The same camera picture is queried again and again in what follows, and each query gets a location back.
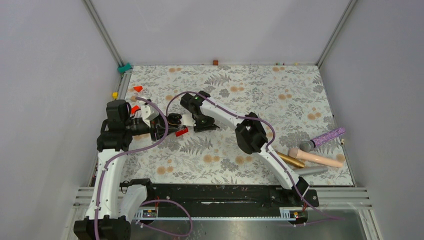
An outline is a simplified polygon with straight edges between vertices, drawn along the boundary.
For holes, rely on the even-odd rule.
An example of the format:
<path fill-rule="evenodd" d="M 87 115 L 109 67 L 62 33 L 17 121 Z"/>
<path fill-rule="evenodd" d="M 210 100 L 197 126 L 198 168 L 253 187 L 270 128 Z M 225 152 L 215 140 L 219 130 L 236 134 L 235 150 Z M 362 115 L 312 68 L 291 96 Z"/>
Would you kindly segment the black earbud case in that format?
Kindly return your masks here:
<path fill-rule="evenodd" d="M 182 125 L 182 115 L 178 113 L 170 113 L 167 116 L 167 121 L 169 125 L 172 126 L 180 126 Z"/>

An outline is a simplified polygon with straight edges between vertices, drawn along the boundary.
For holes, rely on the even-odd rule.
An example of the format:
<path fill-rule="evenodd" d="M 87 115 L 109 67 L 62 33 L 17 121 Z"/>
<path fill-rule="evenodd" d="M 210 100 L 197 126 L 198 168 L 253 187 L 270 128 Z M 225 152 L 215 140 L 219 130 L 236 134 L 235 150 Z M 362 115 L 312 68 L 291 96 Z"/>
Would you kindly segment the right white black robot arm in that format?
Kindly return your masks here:
<path fill-rule="evenodd" d="M 204 91 L 184 91 L 179 94 L 180 105 L 188 110 L 194 120 L 194 131 L 215 130 L 219 122 L 231 129 L 236 136 L 237 146 L 245 154 L 260 159 L 273 173 L 281 187 L 287 191 L 287 201 L 293 206 L 302 203 L 315 209 L 319 206 L 318 196 L 308 182 L 294 172 L 279 158 L 268 140 L 264 125 L 270 123 L 250 112 L 241 115 L 225 105 L 219 104 Z"/>

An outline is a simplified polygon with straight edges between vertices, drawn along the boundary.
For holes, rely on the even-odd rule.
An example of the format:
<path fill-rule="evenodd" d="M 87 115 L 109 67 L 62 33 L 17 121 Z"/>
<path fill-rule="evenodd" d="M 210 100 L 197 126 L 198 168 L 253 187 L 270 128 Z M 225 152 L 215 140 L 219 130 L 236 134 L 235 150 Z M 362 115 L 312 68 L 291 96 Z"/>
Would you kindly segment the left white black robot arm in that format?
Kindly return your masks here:
<path fill-rule="evenodd" d="M 131 183 L 121 202 L 118 202 L 120 179 L 133 136 L 150 133 L 148 125 L 156 117 L 166 115 L 149 99 L 143 102 L 140 116 L 131 116 L 129 102 L 118 99 L 107 103 L 107 118 L 103 121 L 96 140 L 98 151 L 97 177 L 94 192 L 82 220 L 74 223 L 73 232 L 79 240 L 128 240 L 131 222 L 140 205 L 148 206 L 155 200 L 149 180 Z"/>

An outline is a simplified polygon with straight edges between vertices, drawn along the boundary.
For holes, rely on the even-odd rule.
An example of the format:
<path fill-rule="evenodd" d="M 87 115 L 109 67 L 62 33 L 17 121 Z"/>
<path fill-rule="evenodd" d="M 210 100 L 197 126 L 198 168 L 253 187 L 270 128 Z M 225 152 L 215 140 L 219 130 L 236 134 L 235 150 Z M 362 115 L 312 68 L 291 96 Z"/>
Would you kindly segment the red box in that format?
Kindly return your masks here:
<path fill-rule="evenodd" d="M 181 130 L 176 131 L 175 132 L 175 136 L 176 137 L 179 137 L 179 136 L 182 136 L 182 135 L 184 135 L 184 134 L 186 134 L 188 132 L 189 132 L 189 129 L 187 127 L 185 127 L 185 128 L 183 128 Z"/>

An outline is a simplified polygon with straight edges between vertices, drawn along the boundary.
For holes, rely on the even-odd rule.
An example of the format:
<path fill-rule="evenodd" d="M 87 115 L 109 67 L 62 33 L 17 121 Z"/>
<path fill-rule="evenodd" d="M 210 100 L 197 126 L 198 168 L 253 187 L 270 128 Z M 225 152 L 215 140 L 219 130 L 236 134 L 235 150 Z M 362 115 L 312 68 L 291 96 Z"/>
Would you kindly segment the red flat block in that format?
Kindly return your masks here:
<path fill-rule="evenodd" d="M 141 108 L 138 105 L 135 105 L 131 108 L 131 114 L 134 115 L 137 111 L 139 111 Z"/>

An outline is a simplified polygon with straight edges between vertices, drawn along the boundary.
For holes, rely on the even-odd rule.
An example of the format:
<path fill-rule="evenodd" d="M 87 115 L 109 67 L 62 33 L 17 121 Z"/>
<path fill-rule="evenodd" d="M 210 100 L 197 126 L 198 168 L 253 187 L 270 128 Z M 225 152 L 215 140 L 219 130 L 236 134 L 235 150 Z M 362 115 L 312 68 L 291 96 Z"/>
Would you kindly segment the red triangular block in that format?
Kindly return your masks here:
<path fill-rule="evenodd" d="M 141 85 L 139 85 L 139 86 L 134 86 L 133 87 L 133 89 L 136 91 L 136 92 L 141 92 L 142 90 L 143 90 L 143 87 L 141 86 Z"/>

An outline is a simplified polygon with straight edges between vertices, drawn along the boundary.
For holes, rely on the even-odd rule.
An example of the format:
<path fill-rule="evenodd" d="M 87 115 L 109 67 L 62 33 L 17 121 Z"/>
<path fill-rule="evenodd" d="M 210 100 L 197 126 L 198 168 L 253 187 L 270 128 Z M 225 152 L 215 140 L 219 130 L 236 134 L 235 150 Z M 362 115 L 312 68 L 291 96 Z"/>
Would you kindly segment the teal block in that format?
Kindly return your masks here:
<path fill-rule="evenodd" d="M 133 67 L 132 67 L 132 65 L 128 62 L 128 63 L 126 63 L 125 65 L 118 67 L 118 68 L 117 68 L 117 71 L 118 71 L 120 74 L 123 74 L 123 73 L 125 73 L 126 71 L 128 71 L 128 70 L 130 70 L 130 69 L 132 69 L 132 68 L 133 68 Z"/>

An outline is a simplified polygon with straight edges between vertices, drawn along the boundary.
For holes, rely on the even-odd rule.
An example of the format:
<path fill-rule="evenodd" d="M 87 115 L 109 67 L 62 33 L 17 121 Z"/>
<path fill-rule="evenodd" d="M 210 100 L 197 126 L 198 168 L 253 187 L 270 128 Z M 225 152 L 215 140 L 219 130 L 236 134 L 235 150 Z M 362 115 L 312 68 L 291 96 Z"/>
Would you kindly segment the floral table mat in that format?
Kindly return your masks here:
<path fill-rule="evenodd" d="M 204 91 L 244 115 L 266 120 L 266 136 L 281 153 L 337 128 L 316 66 L 150 65 L 135 66 L 125 99 L 137 95 L 162 111 L 186 114 L 178 94 Z M 176 136 L 158 146 L 128 156 L 121 181 L 149 178 L 165 184 L 278 183 L 263 162 L 237 146 L 236 135 L 218 122 L 212 131 Z"/>

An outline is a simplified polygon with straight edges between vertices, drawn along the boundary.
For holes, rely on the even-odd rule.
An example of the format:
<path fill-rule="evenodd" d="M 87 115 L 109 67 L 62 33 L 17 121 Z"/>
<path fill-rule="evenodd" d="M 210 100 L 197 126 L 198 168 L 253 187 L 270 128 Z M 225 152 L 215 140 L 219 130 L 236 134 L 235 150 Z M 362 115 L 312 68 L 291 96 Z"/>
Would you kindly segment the gold microphone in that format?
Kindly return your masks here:
<path fill-rule="evenodd" d="M 285 162 L 285 163 L 287 163 L 287 164 L 289 164 L 289 165 L 291 165 L 291 166 L 293 166 L 293 167 L 296 167 L 296 168 L 299 168 L 299 169 L 302 169 L 302 168 L 304 168 L 305 167 L 305 164 L 303 163 L 303 162 L 301 162 L 300 160 L 298 160 L 298 159 L 296 159 L 296 158 L 294 158 L 294 157 L 291 157 L 291 156 L 289 156 L 289 155 L 286 155 L 286 154 L 283 154 L 283 153 L 281 153 L 281 152 L 279 152 L 279 151 L 276 151 L 276 153 L 277 153 L 277 155 Z"/>

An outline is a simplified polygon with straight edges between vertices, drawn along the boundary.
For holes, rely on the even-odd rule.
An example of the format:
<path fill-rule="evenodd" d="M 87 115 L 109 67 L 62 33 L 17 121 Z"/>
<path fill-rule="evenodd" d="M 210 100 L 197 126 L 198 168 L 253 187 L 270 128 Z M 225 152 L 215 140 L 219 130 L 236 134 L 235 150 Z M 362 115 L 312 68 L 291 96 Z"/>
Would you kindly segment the pink microphone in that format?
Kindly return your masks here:
<path fill-rule="evenodd" d="M 343 167 L 343 164 L 341 162 L 338 162 L 336 160 L 333 160 L 324 156 L 305 152 L 300 150 L 299 148 L 290 148 L 288 150 L 288 155 L 295 159 L 305 160 L 305 161 L 309 161 L 309 162 L 313 162 L 316 164 L 321 164 L 321 165 L 325 165 L 329 167 L 334 167 L 334 168 Z"/>

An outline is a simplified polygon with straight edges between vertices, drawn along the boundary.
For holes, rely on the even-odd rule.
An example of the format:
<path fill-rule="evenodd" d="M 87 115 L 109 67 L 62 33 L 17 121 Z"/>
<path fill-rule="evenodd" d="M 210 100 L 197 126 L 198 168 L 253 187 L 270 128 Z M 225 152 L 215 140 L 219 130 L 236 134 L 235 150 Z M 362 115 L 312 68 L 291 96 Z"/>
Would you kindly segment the purple glitter microphone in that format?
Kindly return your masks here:
<path fill-rule="evenodd" d="M 301 142 L 299 145 L 299 149 L 307 153 L 311 152 L 315 148 L 320 147 L 321 145 L 340 137 L 345 132 L 346 129 L 344 127 L 338 127 L 317 137 L 311 138 L 308 141 Z"/>

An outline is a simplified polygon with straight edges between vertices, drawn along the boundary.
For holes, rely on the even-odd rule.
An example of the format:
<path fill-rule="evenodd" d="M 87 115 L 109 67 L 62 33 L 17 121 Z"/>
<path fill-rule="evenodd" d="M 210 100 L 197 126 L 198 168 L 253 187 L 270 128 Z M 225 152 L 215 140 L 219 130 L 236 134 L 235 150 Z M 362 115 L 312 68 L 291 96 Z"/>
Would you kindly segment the grey microphone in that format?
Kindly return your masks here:
<path fill-rule="evenodd" d="M 319 175 L 329 170 L 327 166 L 314 166 L 294 169 L 293 171 L 299 176 Z"/>

